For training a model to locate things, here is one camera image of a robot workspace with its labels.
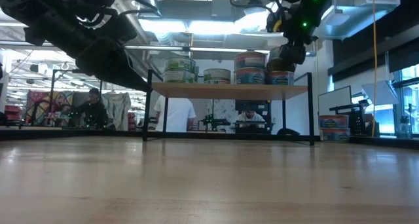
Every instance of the ceiling light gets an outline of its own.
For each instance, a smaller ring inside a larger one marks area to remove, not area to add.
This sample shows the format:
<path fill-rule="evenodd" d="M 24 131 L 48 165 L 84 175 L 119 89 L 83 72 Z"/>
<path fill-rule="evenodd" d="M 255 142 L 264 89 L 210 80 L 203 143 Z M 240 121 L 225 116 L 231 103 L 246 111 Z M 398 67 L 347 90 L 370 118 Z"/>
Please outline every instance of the ceiling light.
<path fill-rule="evenodd" d="M 6 27 L 27 27 L 26 24 L 23 24 L 21 22 L 0 22 L 0 26 L 6 26 Z"/>
<path fill-rule="evenodd" d="M 239 33 L 233 22 L 192 21 L 188 32 L 201 35 L 227 35 Z"/>
<path fill-rule="evenodd" d="M 144 31 L 153 33 L 186 32 L 185 23 L 179 20 L 143 20 L 139 23 Z"/>
<path fill-rule="evenodd" d="M 191 47 L 191 51 L 208 51 L 208 52 L 246 52 L 246 49 L 232 49 L 232 48 L 205 48 L 205 47 Z"/>
<path fill-rule="evenodd" d="M 171 50 L 171 51 L 182 51 L 183 47 L 164 47 L 164 46 L 147 46 L 147 45 L 126 45 L 124 46 L 129 50 Z"/>
<path fill-rule="evenodd" d="M 256 12 L 235 21 L 234 26 L 239 32 L 260 31 L 266 29 L 267 18 L 268 12 Z"/>

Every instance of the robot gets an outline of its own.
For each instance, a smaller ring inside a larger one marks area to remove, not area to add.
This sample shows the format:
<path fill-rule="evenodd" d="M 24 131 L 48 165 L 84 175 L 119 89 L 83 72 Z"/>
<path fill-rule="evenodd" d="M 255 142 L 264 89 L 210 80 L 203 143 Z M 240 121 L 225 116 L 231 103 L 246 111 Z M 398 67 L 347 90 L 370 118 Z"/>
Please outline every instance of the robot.
<path fill-rule="evenodd" d="M 0 7 L 10 17 L 26 24 L 26 41 L 41 46 L 46 40 L 76 59 L 76 65 L 87 75 L 128 88 L 149 92 L 152 88 L 132 67 L 123 44 L 136 37 L 136 31 L 125 14 L 150 12 L 157 9 L 142 0 L 136 0 L 148 9 L 129 10 L 118 14 L 110 9 L 115 0 L 0 0 Z M 291 3 L 272 12 L 263 5 L 235 7 L 262 7 L 270 11 L 267 32 L 283 32 L 288 43 L 278 49 L 284 64 L 302 64 L 306 58 L 305 45 L 320 25 L 321 16 L 332 0 L 283 0 Z M 104 17 L 110 16 L 107 22 Z"/>

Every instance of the can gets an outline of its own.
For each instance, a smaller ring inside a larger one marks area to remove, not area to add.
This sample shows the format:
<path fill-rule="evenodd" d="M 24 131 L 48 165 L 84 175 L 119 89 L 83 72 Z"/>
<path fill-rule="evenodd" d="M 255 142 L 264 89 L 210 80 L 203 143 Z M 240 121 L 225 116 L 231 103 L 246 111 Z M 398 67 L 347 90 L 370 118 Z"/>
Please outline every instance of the can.
<path fill-rule="evenodd" d="M 284 62 L 280 58 L 281 47 L 275 47 L 269 51 L 268 63 L 266 68 L 268 71 L 290 71 L 295 72 L 296 65 L 290 62 Z"/>
<path fill-rule="evenodd" d="M 294 73 L 290 71 L 273 71 L 268 73 L 268 84 L 294 85 Z"/>
<path fill-rule="evenodd" d="M 239 53 L 234 57 L 234 70 L 245 67 L 257 67 L 265 69 L 266 55 L 260 52 L 247 51 Z"/>
<path fill-rule="evenodd" d="M 206 80 L 204 81 L 205 84 L 230 84 L 230 81 L 226 80 Z"/>
<path fill-rule="evenodd" d="M 349 128 L 348 115 L 319 116 L 320 128 Z"/>
<path fill-rule="evenodd" d="M 165 71 L 163 76 L 164 83 L 193 83 L 195 73 L 189 71 Z"/>
<path fill-rule="evenodd" d="M 245 67 L 234 71 L 236 84 L 264 84 L 264 70 L 257 67 Z"/>
<path fill-rule="evenodd" d="M 349 142 L 350 129 L 322 128 L 320 129 L 320 140 L 330 142 Z"/>
<path fill-rule="evenodd" d="M 231 71 L 228 69 L 207 69 L 204 71 L 204 81 L 210 80 L 231 80 Z"/>
<path fill-rule="evenodd" d="M 194 60 L 182 57 L 167 58 L 164 62 L 164 71 L 188 71 L 195 74 L 196 63 Z"/>

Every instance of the yellow cable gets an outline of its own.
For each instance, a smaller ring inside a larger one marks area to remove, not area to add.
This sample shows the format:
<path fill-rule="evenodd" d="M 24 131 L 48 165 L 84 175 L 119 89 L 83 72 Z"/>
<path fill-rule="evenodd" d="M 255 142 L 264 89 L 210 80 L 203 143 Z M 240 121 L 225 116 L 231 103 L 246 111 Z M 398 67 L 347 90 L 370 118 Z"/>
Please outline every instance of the yellow cable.
<path fill-rule="evenodd" d="M 376 101 L 376 92 L 377 92 L 377 67 L 378 67 L 378 60 L 377 60 L 377 30 L 376 30 L 376 18 L 375 18 L 375 0 L 373 0 L 373 28 L 374 28 L 374 113 L 373 113 L 373 134 L 374 137 L 375 132 L 375 101 Z"/>

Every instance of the person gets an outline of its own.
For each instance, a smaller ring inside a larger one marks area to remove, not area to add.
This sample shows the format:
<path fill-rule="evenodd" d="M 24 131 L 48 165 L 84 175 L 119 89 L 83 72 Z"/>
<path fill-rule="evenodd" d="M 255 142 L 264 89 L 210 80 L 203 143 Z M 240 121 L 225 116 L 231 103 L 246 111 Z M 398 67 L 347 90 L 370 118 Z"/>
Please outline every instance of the person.
<path fill-rule="evenodd" d="M 243 111 L 241 114 L 239 114 L 237 116 L 236 122 L 249 122 L 249 121 L 259 121 L 259 122 L 264 122 L 265 120 L 263 119 L 262 116 L 260 116 L 260 114 L 254 112 L 254 111 Z M 243 128 L 243 127 L 250 127 L 252 126 L 251 124 L 240 124 L 239 127 Z M 258 124 L 255 127 L 257 128 L 264 128 L 263 124 Z"/>
<path fill-rule="evenodd" d="M 159 132 L 163 131 L 165 101 L 166 98 L 164 96 L 160 96 L 155 105 L 155 111 L 157 112 L 156 131 Z M 188 129 L 191 129 L 195 117 L 194 106 L 190 100 L 170 98 L 166 131 L 186 132 Z"/>
<path fill-rule="evenodd" d="M 88 101 L 76 108 L 75 112 L 77 114 L 84 113 L 86 115 L 84 121 L 87 126 L 96 126 L 96 128 L 107 126 L 106 109 L 100 102 L 100 92 L 97 88 L 89 90 Z"/>

